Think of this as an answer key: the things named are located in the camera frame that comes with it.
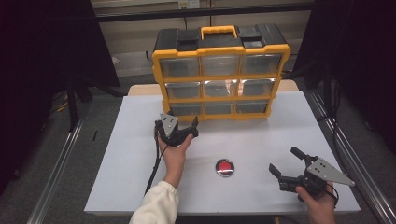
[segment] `plastic compartment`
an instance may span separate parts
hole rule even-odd
[[[197,98],[200,96],[200,82],[165,83],[169,99]]]
[[[208,97],[222,97],[234,96],[236,88],[236,80],[216,80],[205,81],[204,96]]]
[[[249,54],[242,56],[242,74],[276,73],[282,54]]]
[[[269,95],[274,86],[274,78],[241,80],[238,88],[239,96]]]
[[[238,73],[239,55],[202,57],[202,73],[205,76],[228,76]]]
[[[264,113],[268,100],[236,101],[236,113]]]
[[[174,116],[200,115],[201,103],[169,104]]]
[[[233,101],[204,102],[207,115],[231,114],[233,112]]]
[[[198,57],[160,59],[164,77],[198,77]]]

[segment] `yellow handle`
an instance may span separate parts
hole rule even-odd
[[[201,38],[204,39],[205,34],[224,34],[233,33],[233,38],[236,38],[236,31],[234,26],[211,26],[201,28]]]

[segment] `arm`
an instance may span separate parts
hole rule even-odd
[[[130,223],[175,223],[178,206],[177,187],[183,174],[186,150],[192,138],[190,134],[180,146],[168,147],[158,137],[165,160],[166,175],[163,181],[148,191]]]
[[[327,186],[326,190],[332,193],[330,186]],[[308,206],[308,217],[311,224],[335,224],[334,199],[331,196],[324,194],[314,199],[302,187],[297,187],[296,191]]]

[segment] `storage organizer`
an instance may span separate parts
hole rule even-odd
[[[185,121],[267,118],[289,55],[274,24],[163,29],[152,54],[163,111]]]

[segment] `sleeve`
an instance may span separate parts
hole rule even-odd
[[[140,207],[132,215],[130,224],[170,224],[177,218],[178,193],[165,181],[151,188]]]

